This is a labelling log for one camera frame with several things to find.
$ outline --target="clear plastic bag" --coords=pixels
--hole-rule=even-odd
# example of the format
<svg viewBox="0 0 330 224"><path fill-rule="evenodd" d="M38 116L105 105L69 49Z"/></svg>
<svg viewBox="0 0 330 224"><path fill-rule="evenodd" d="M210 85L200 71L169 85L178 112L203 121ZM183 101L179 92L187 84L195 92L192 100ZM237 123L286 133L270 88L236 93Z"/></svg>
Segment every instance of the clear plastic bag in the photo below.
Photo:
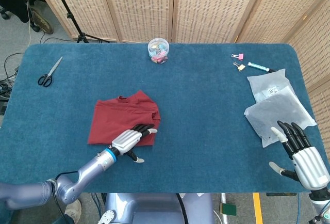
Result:
<svg viewBox="0 0 330 224"><path fill-rule="evenodd" d="M248 77L247 80L250 82L256 103L269 98L287 86L290 87L291 91L294 93L290 81L285 78L285 69L260 76L251 76Z"/></svg>
<svg viewBox="0 0 330 224"><path fill-rule="evenodd" d="M263 147L278 141L270 129L276 127L282 130L277 125L278 120L287 123L295 122L302 129L317 125L291 89L291 85L286 86L244 112L255 132L262 139Z"/></svg>

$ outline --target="red shirt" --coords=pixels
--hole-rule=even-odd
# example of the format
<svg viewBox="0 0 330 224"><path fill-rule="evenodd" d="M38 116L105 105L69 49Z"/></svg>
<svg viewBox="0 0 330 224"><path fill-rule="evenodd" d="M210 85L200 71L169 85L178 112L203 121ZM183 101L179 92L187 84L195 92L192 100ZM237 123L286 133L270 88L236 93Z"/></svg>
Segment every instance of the red shirt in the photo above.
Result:
<svg viewBox="0 0 330 224"><path fill-rule="evenodd" d="M160 114L157 105L143 92L124 98L98 101L89 133L88 144L109 145L123 131L136 124L154 124L158 128ZM153 145L155 134L144 137L137 146Z"/></svg>

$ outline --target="marker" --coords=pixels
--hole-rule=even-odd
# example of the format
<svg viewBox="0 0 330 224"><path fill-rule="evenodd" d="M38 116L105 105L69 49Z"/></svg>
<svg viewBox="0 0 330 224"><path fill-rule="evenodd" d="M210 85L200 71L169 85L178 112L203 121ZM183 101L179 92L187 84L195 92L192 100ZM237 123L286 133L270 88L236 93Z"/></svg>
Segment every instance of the marker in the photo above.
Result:
<svg viewBox="0 0 330 224"><path fill-rule="evenodd" d="M266 67L263 67L263 66L260 66L260 65L257 65L257 64L251 63L251 62L248 62L247 65L248 65L249 67L257 68L257 69L260 69L260 70L263 70L263 71L266 71L266 72L269 72L269 73L276 72L276 70L273 70L273 69L270 69L270 68L266 68Z"/></svg>

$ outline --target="woven screen panel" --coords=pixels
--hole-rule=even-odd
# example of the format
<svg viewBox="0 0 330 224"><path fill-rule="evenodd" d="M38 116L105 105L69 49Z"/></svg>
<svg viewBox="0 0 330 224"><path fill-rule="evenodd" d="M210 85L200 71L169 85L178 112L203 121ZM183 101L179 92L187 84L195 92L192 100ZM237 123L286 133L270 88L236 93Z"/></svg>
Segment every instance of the woven screen panel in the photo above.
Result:
<svg viewBox="0 0 330 224"><path fill-rule="evenodd" d="M178 0L175 42L230 42L249 0Z"/></svg>
<svg viewBox="0 0 330 224"><path fill-rule="evenodd" d="M65 0L82 32L89 35L116 39L111 17L107 14L103 0ZM63 20L71 36L77 36L78 32L70 19L67 19L67 11L61 0L50 0L50 4L56 9L59 17Z"/></svg>
<svg viewBox="0 0 330 224"><path fill-rule="evenodd" d="M326 155L330 158L330 87L310 97L316 122L322 136Z"/></svg>
<svg viewBox="0 0 330 224"><path fill-rule="evenodd" d="M289 44L298 54L307 88L330 75L330 0L321 5Z"/></svg>
<svg viewBox="0 0 330 224"><path fill-rule="evenodd" d="M281 42L315 0L261 0L240 42Z"/></svg>
<svg viewBox="0 0 330 224"><path fill-rule="evenodd" d="M169 39L170 0L108 0L118 21L122 41Z"/></svg>

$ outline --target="table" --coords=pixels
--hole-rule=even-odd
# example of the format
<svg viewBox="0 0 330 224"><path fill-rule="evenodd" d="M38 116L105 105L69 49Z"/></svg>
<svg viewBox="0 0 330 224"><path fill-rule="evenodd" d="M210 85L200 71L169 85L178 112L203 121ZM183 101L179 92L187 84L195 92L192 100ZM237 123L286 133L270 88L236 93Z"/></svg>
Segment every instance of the table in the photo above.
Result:
<svg viewBox="0 0 330 224"><path fill-rule="evenodd" d="M87 145L97 100L143 90L159 107L152 147L135 152L95 179L95 192L288 192L305 191L268 166L293 166L281 144L263 149L244 117L255 103L247 76L231 54L287 69L287 77L312 115L297 55L286 44L170 44L169 60L150 61L147 44L44 44L24 54L0 129L0 181L31 183L80 168L104 146ZM63 56L44 88L38 78ZM328 167L320 133L306 129Z"/></svg>

